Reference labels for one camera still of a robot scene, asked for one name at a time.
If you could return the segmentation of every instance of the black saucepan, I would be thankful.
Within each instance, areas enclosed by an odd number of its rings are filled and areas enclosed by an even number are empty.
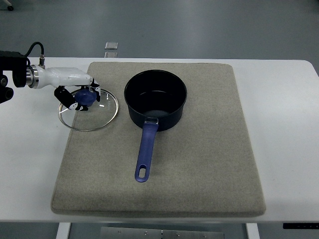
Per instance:
[[[124,97],[132,121],[143,129],[135,179],[145,182],[150,175],[155,134],[178,123],[187,90],[178,76],[163,70],[148,70],[129,80]]]

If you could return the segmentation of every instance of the gray felt mat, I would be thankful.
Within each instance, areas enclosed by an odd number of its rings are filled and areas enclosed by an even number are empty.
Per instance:
[[[188,95],[179,123],[157,133],[150,177],[139,183],[134,172],[142,130],[129,117],[124,87],[149,69],[178,75]],[[88,74],[116,95],[119,113],[98,131],[71,130],[52,196],[53,212],[146,218],[264,213],[230,65],[94,62]]]

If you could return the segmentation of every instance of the blue handle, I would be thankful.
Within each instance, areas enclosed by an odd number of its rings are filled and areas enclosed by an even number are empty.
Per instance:
[[[154,140],[158,128],[159,125],[157,123],[145,122],[143,125],[140,151],[135,169],[135,179],[140,183],[146,182],[150,175]],[[141,169],[145,170],[143,177],[140,177]]]

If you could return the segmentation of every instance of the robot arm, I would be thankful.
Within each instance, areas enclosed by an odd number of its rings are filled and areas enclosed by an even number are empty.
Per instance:
[[[27,56],[33,47],[41,46],[40,64],[30,65]],[[85,101],[78,102],[65,86],[81,86],[83,90],[95,93],[96,100],[99,102],[101,97],[100,85],[83,71],[77,68],[57,67],[47,68],[44,66],[44,50],[39,42],[33,43],[25,55],[19,52],[0,51],[0,104],[13,97],[13,89],[6,87],[7,77],[3,75],[3,70],[12,71],[12,78],[16,87],[28,85],[30,88],[41,89],[47,85],[56,88],[54,95],[70,110],[87,111]]]

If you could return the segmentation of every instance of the white table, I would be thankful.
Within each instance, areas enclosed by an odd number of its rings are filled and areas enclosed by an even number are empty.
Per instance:
[[[38,58],[30,58],[38,64]],[[54,88],[15,88],[0,105],[0,221],[317,222],[319,221],[319,77],[307,61],[46,58],[46,67],[87,71],[94,61],[211,62],[235,73],[266,201],[256,218],[127,219],[57,215],[50,200],[69,129],[58,119]]]

